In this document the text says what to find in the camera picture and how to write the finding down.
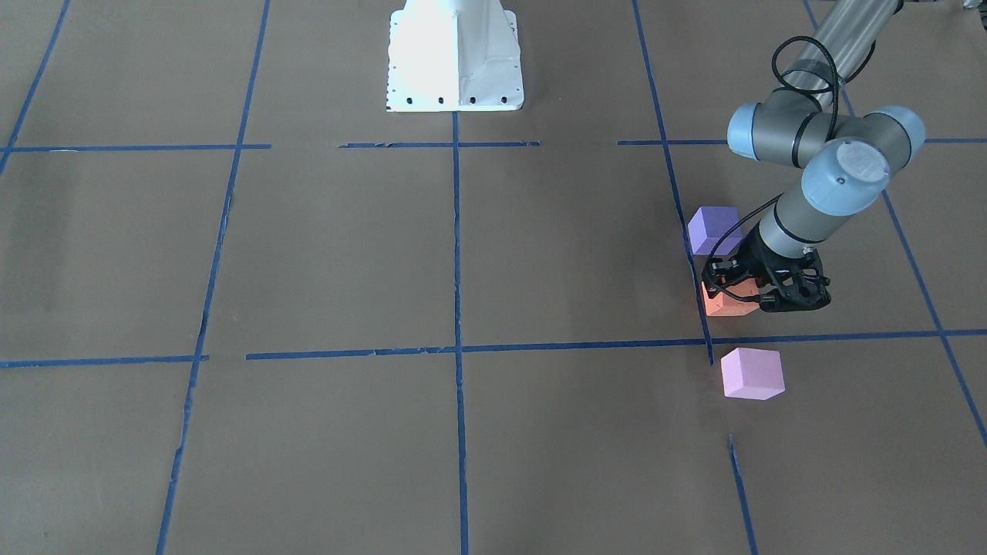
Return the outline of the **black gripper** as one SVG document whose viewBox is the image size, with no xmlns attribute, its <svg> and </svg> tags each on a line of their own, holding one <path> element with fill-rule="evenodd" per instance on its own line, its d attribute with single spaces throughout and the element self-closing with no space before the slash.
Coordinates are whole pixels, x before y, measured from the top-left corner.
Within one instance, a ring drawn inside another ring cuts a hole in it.
<svg viewBox="0 0 987 555">
<path fill-rule="evenodd" d="M 729 259 L 709 257 L 702 266 L 708 298 L 730 298 L 765 312 L 824 308 L 831 302 L 829 284 L 817 252 L 782 257 L 764 244 L 758 230 L 748 232 Z"/>
</svg>

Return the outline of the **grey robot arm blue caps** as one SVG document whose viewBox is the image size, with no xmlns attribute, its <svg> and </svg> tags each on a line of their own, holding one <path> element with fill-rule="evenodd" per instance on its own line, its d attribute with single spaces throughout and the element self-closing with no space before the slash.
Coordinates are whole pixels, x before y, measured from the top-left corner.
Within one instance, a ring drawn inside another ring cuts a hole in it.
<svg viewBox="0 0 987 555">
<path fill-rule="evenodd" d="M 846 87 L 870 62 L 900 1 L 838 1 L 812 35 L 780 43 L 770 68 L 776 88 L 740 106 L 727 126 L 733 153 L 800 169 L 796 185 L 752 211 L 750 232 L 727 257 L 702 264 L 702 293 L 768 313 L 828 306 L 830 281 L 819 246 L 870 207 L 926 142 L 905 106 L 840 115 Z"/>
</svg>

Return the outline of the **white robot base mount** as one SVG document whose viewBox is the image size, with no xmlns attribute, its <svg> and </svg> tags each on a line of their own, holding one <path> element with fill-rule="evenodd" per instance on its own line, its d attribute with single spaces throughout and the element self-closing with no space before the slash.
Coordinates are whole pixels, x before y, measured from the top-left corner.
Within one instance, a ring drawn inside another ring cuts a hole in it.
<svg viewBox="0 0 987 555">
<path fill-rule="evenodd" d="M 523 108 L 516 14 L 500 1 L 406 1 L 390 15 L 389 113 Z"/>
</svg>

